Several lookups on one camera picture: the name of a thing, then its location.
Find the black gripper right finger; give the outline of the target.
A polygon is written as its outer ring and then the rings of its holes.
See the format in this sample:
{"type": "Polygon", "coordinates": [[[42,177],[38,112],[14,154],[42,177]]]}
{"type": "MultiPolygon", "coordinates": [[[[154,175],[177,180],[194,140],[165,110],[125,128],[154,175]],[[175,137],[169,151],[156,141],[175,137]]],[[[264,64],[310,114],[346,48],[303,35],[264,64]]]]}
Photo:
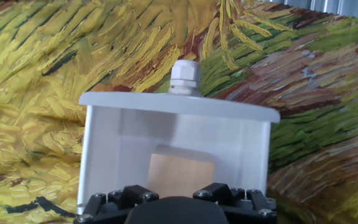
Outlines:
{"type": "Polygon", "coordinates": [[[193,198],[219,206],[230,224],[277,224],[275,200],[258,189],[212,183],[193,193],[193,198]]]}

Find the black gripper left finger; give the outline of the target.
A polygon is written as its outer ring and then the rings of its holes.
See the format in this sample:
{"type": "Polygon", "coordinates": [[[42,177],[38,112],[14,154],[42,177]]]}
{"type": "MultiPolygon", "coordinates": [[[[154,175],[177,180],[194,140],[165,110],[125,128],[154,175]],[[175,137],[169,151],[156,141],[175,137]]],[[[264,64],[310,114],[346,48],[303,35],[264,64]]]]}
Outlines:
{"type": "Polygon", "coordinates": [[[93,194],[74,224],[124,224],[136,206],[159,199],[159,194],[140,185],[131,185],[108,194],[93,194]]]}

